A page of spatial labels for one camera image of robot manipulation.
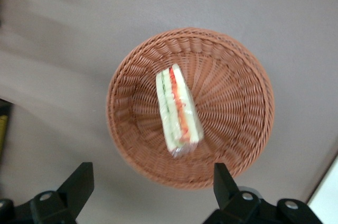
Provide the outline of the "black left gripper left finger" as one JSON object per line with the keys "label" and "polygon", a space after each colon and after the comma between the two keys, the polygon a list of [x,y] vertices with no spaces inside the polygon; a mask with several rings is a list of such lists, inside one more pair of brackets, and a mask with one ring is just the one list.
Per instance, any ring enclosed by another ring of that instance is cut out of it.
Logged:
{"label": "black left gripper left finger", "polygon": [[93,164],[83,162],[55,191],[44,191],[30,201],[34,223],[76,223],[94,190]]}

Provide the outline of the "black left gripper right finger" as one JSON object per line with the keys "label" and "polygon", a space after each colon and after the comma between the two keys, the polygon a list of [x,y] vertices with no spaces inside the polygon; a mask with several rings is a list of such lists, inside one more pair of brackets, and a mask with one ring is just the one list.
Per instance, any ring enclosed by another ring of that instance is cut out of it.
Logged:
{"label": "black left gripper right finger", "polygon": [[205,221],[207,223],[258,223],[260,199],[250,191],[239,190],[223,163],[215,163],[213,191],[219,208]]}

